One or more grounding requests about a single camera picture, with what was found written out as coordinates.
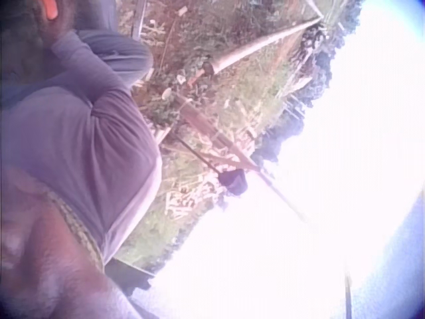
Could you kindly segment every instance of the person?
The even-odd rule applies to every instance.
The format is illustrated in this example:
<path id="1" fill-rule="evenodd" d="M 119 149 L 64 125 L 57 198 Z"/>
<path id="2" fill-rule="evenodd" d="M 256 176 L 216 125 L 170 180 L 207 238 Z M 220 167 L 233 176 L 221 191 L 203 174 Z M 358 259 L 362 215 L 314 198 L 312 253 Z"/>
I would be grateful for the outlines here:
<path id="1" fill-rule="evenodd" d="M 76 31 L 73 0 L 56 0 L 53 19 L 52 0 L 31 1 L 62 70 L 26 85 L 2 74 L 2 318 L 140 318 L 104 265 L 161 181 L 129 90 L 152 55 L 116 31 L 114 0 L 99 1 L 99 27 Z"/>

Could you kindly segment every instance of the skin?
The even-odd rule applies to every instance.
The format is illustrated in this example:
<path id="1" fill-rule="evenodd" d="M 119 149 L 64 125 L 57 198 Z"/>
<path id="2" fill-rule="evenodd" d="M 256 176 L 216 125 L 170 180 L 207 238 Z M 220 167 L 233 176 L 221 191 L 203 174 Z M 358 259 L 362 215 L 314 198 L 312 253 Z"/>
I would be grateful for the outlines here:
<path id="1" fill-rule="evenodd" d="M 12 167 L 1 181 L 0 301 L 12 318 L 141 318 L 37 181 Z"/>

